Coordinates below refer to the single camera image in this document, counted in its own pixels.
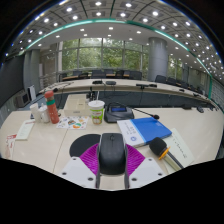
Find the paper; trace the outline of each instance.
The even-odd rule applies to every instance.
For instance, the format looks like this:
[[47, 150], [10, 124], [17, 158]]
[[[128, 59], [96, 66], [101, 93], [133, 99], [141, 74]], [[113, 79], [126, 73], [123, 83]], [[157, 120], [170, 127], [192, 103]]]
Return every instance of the paper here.
[[[170, 153], [175, 156], [183, 167], [187, 167], [194, 161], [194, 156], [178, 131], [175, 128], [171, 129], [171, 131], [172, 135], [164, 138], [163, 140], [166, 142], [167, 147], [170, 147]], [[163, 160], [163, 162], [169, 174], [175, 172], [175, 170], [165, 160]]]
[[12, 159], [15, 139], [16, 139], [16, 134], [8, 135], [6, 137], [5, 159], [10, 159], [10, 160]]
[[27, 140], [34, 123], [35, 120], [24, 121], [17, 133], [16, 140]]
[[88, 119], [88, 116], [62, 117], [57, 124], [57, 128], [73, 130], [86, 129]]

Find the floor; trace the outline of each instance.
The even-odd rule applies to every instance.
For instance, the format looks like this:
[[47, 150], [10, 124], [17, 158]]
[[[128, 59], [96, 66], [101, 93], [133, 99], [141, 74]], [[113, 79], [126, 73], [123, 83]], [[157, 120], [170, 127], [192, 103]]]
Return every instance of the floor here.
[[17, 111], [24, 111], [24, 110], [30, 110], [30, 106], [34, 103], [38, 103], [38, 106], [40, 107], [41, 104], [43, 103], [44, 105], [46, 105], [46, 101], [44, 96], [41, 94], [39, 96], [37, 96], [37, 98], [35, 100], [33, 100], [32, 102], [30, 102], [29, 104], [27, 104], [25, 107], [23, 108], [18, 108]]

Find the notebook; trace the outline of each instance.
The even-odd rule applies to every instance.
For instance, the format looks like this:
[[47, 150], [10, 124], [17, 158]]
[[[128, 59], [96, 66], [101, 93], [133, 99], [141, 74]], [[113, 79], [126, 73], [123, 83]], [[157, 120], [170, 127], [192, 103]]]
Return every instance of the notebook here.
[[128, 145], [139, 147], [149, 144], [154, 138], [166, 138], [172, 132], [153, 117], [117, 121]]

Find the white desk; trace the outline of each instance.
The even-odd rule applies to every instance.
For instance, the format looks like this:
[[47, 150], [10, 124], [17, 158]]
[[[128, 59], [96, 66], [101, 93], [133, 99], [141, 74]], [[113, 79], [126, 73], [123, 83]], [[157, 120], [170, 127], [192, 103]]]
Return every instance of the white desk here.
[[[214, 160], [222, 137], [223, 113], [204, 108], [199, 113], [195, 108], [143, 108], [142, 111], [158, 114], [160, 122], [169, 129], [176, 128], [195, 157], [193, 164]], [[133, 111], [136, 118], [147, 117]], [[4, 158], [6, 136], [18, 132], [24, 120], [29, 119], [29, 111], [12, 112], [2, 125], [0, 150]], [[69, 149], [74, 140], [85, 134], [120, 133], [117, 124], [92, 124], [89, 119], [85, 130], [57, 129], [55, 124], [35, 124], [27, 141], [16, 141], [12, 160], [31, 164], [56, 175], [70, 159]], [[153, 157], [162, 170], [167, 170], [162, 161], [149, 150], [148, 146], [138, 148], [145, 157]], [[101, 189], [124, 189], [124, 177], [101, 177]]]

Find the computer mouse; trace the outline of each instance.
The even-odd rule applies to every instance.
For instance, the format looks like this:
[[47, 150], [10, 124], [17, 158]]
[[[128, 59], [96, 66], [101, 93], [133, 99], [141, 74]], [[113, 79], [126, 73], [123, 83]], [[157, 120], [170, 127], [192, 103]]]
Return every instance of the computer mouse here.
[[125, 172], [126, 144], [120, 133], [104, 133], [98, 146], [100, 173], [120, 175]]

